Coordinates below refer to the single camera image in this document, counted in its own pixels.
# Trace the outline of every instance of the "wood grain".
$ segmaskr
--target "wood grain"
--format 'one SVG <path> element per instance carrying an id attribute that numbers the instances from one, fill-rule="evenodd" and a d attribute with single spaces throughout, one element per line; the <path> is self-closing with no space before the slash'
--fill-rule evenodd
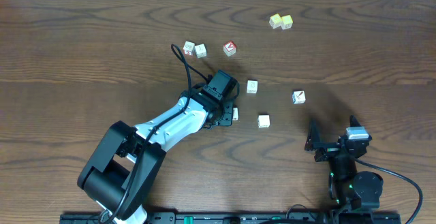
<path id="1" fill-rule="evenodd" d="M 326 138 L 355 114 L 374 140 L 364 160 L 424 191 L 436 219 L 436 0 L 0 0 L 0 222 L 57 223 L 98 211 L 76 186 L 107 128 L 174 105 L 186 74 L 170 44 L 205 43 L 188 61 L 241 83 L 240 120 L 169 153 L 147 204 L 180 211 L 333 205 L 326 163 L 303 150 L 310 118 Z M 291 14 L 289 31 L 272 14 Z M 237 53 L 222 45 L 232 40 Z M 248 79 L 258 93 L 245 93 Z M 194 82 L 200 81 L 193 74 Z M 307 102 L 293 106 L 293 89 Z M 258 129 L 268 113 L 271 127 Z M 382 210 L 403 221 L 416 190 L 384 177 Z"/>

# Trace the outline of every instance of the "black cable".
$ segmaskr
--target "black cable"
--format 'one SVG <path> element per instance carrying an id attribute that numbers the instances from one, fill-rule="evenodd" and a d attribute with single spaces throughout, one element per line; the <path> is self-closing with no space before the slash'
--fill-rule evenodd
<path id="1" fill-rule="evenodd" d="M 307 223 L 316 223 L 315 221 L 305 221 L 305 220 L 297 220 L 297 219 L 275 219 L 275 220 L 267 220 L 263 223 L 259 224 L 280 224 L 280 223 L 289 223 L 289 224 L 307 224 Z"/>
<path id="2" fill-rule="evenodd" d="M 185 64 L 185 63 L 186 63 L 186 59 L 185 59 L 185 57 L 183 56 L 182 52 L 180 51 L 180 49 L 178 48 L 178 46 L 176 46 L 178 52 L 180 53 L 180 56 L 177 55 L 176 51 L 172 48 L 173 45 L 174 45 L 174 44 L 171 45 L 171 50 L 172 50 L 172 52 L 176 55 L 177 59 L 179 59 L 183 64 Z M 206 78 L 205 75 L 203 75 L 202 73 L 200 73 L 199 71 L 197 71 L 197 69 L 193 68 L 193 67 L 190 66 L 188 63 L 186 63 L 186 65 L 188 65 L 188 67 L 189 67 L 192 71 L 194 71 L 194 72 L 196 72 L 198 75 L 200 75 L 200 76 L 201 76 L 201 77 L 206 81 L 206 83 L 209 83 L 209 82 L 210 82 L 210 80 L 209 80 L 208 78 Z"/>
<path id="3" fill-rule="evenodd" d="M 177 55 L 177 53 L 176 53 L 176 51 L 174 50 L 174 48 L 177 49 L 177 51 L 178 51 L 178 53 L 180 54 L 180 56 Z M 185 57 L 183 56 L 183 54 L 182 54 L 182 52 L 181 52 L 181 50 L 180 50 L 180 48 L 179 48 L 178 46 L 176 46 L 176 45 L 174 45 L 174 44 L 171 44 L 171 50 L 172 50 L 172 52 L 176 55 L 176 57 L 177 57 L 179 60 L 181 60 L 181 62 L 185 65 L 186 74 L 187 74 L 187 78 L 188 78 L 188 98 L 186 99 L 186 104 L 185 104 L 185 106 L 184 106 L 180 111 L 176 112 L 176 113 L 173 114 L 172 116 L 170 116 L 170 117 L 168 117 L 167 119 L 163 120 L 162 122 L 160 122 L 158 125 L 154 126 L 154 127 L 151 129 L 150 133 L 149 133 L 149 134 L 147 135 L 147 137 L 145 138 L 145 140 L 144 140 L 144 144 L 142 145 L 141 151 L 140 151 L 140 153 L 139 153 L 139 155 L 138 155 L 138 157 L 137 157 L 137 159 L 136 159 L 136 162 L 137 162 L 137 163 L 135 163 L 134 168 L 131 170 L 131 174 L 130 174 L 129 182 L 127 183 L 126 189 L 125 189 L 125 191 L 124 191 L 124 194 L 123 194 L 123 196 L 122 196 L 120 202 L 118 203 L 118 206 L 116 207 L 116 209 L 115 209 L 115 211 L 112 213 L 112 215 L 110 215 L 109 219 L 106 220 L 105 222 L 102 222 L 102 218 L 99 217 L 99 220 L 98 220 L 98 221 L 99 221 L 100 224 L 109 224 L 109 223 L 111 223 L 111 222 L 115 219 L 115 217 L 118 215 L 118 213 L 120 212 L 122 205 L 124 204 L 125 200 L 126 200 L 127 197 L 129 196 L 129 192 L 130 192 L 131 186 L 133 185 L 133 182 L 134 182 L 134 178 L 135 178 L 136 172 L 138 171 L 139 162 L 141 162 L 142 156 L 144 155 L 144 152 L 145 152 L 146 144 L 150 141 L 151 137 L 156 133 L 156 131 L 157 131 L 157 130 L 162 126 L 162 125 L 166 124 L 168 121 L 171 121 L 173 118 L 175 118 L 175 117 L 177 117 L 178 115 L 182 114 L 182 113 L 187 109 L 187 107 L 188 107 L 188 105 L 189 105 L 189 101 L 191 100 L 191 87 L 192 87 L 192 83 L 191 83 L 191 74 L 189 73 L 189 65 L 188 65 L 188 63 L 186 62 L 186 59 L 185 59 Z"/>
<path id="4" fill-rule="evenodd" d="M 361 165 L 365 165 L 365 166 L 367 166 L 367 167 L 370 167 L 370 168 L 373 168 L 373 169 L 376 169 L 376 170 L 379 170 L 379 171 L 382 171 L 382 172 L 385 172 L 385 173 L 391 174 L 391 175 L 393 175 L 393 176 L 396 176 L 396 177 L 400 178 L 401 180 L 405 180 L 405 181 L 407 181 L 408 183 L 412 184 L 412 185 L 416 188 L 416 190 L 418 190 L 418 194 L 419 194 L 418 205 L 416 206 L 415 211 L 414 211 L 414 213 L 411 215 L 411 217 L 409 218 L 409 220 L 407 220 L 406 223 L 405 223 L 405 224 L 410 224 L 410 223 L 415 219 L 416 215 L 418 215 L 418 213 L 419 213 L 419 211 L 420 211 L 420 209 L 421 209 L 421 206 L 422 206 L 422 198 L 423 198 L 423 196 L 422 196 L 422 190 L 421 190 L 420 186 L 418 186 L 418 184 L 416 184 L 414 181 L 410 180 L 409 178 L 407 178 L 407 177 L 405 177 L 405 176 L 403 176 L 403 175 L 400 175 L 400 174 L 398 174 L 398 173 L 396 173 L 396 172 L 393 172 L 393 171 L 387 170 L 387 169 L 385 169 L 385 168 L 382 168 L 382 167 L 379 167 L 379 166 L 372 165 L 372 164 L 370 164 L 370 163 L 364 162 L 364 161 L 362 161 L 362 160 L 360 160 L 360 159 L 357 159 L 357 158 L 353 157 L 352 155 L 350 155 L 350 154 L 348 153 L 347 150 L 344 150 L 344 151 L 349 155 L 350 159 L 352 159 L 352 160 L 355 161 L 356 163 L 359 163 L 359 164 L 361 164 Z"/>
<path id="5" fill-rule="evenodd" d="M 301 206 L 303 207 L 305 210 L 307 210 L 307 213 L 309 213 L 309 215 L 312 217 L 313 220 L 316 220 L 316 218 L 312 215 L 312 213 L 309 211 L 308 208 L 306 208 L 306 206 L 302 205 L 302 204 L 294 204 L 293 206 L 291 206 L 291 208 L 289 208 L 289 210 L 286 212 L 286 218 L 289 218 L 289 214 L 291 214 L 291 211 L 293 208 L 297 207 L 297 206 Z"/>

